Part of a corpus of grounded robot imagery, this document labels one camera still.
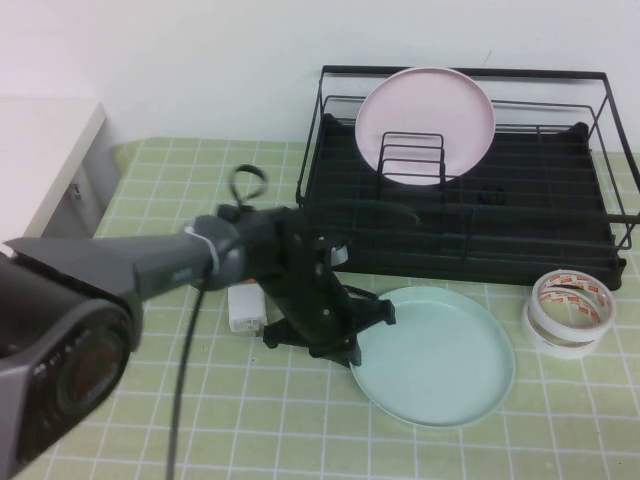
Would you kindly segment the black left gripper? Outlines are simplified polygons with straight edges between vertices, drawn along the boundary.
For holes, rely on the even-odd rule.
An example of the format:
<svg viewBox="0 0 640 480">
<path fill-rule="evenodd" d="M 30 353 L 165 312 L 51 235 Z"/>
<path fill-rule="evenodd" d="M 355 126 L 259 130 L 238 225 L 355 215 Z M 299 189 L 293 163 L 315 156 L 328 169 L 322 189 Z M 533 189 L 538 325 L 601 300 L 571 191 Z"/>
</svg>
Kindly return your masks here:
<svg viewBox="0 0 640 480">
<path fill-rule="evenodd" d="M 306 348 L 313 358 L 359 367 L 357 333 L 380 322 L 396 324 L 390 300 L 339 282 L 297 210 L 282 207 L 249 214 L 248 275 L 283 314 L 264 330 L 263 342 L 270 349 Z"/>
</svg>

